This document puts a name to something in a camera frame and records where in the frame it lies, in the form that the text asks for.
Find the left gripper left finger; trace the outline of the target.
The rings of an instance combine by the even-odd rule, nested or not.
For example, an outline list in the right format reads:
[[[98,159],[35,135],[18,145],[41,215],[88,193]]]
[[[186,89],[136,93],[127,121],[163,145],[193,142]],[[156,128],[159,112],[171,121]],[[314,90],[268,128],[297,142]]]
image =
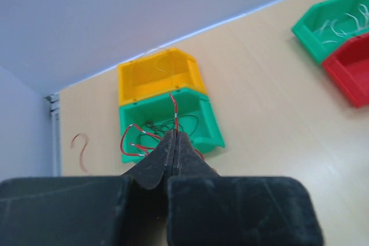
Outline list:
[[[2,245],[128,245],[167,212],[176,132],[120,176],[19,177],[1,183]]]

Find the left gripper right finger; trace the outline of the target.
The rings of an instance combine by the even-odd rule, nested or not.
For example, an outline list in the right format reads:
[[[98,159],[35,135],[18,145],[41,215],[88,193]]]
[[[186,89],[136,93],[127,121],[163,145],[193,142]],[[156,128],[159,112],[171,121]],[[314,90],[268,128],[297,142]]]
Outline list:
[[[219,176],[186,133],[167,182],[169,245],[323,245],[305,186],[285,176]]]

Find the green plastic bin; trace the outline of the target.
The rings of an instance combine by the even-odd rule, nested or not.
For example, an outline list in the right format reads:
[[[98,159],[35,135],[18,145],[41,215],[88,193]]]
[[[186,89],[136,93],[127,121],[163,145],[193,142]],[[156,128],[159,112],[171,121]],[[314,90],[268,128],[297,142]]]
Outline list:
[[[347,40],[368,32],[368,0],[327,0],[312,5],[293,34],[321,64]]]
[[[171,97],[177,103],[177,113]],[[140,162],[146,153],[137,146],[146,146],[150,153],[159,138],[175,128],[176,114],[179,131],[187,133],[193,147],[202,154],[225,146],[209,97],[183,88],[119,107],[121,136],[124,137],[122,162]]]

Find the yellow plastic bin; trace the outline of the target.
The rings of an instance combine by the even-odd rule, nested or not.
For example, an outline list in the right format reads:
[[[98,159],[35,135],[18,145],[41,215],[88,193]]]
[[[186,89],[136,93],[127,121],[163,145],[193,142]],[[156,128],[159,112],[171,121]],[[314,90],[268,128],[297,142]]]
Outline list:
[[[120,106],[182,88],[207,94],[195,57],[178,48],[119,64],[117,73]]]

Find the red plastic bin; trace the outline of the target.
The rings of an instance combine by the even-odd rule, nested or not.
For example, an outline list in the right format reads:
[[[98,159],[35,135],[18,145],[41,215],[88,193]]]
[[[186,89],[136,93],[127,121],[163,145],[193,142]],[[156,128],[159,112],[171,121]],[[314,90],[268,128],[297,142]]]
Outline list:
[[[368,106],[368,33],[347,40],[322,67],[355,108]]]

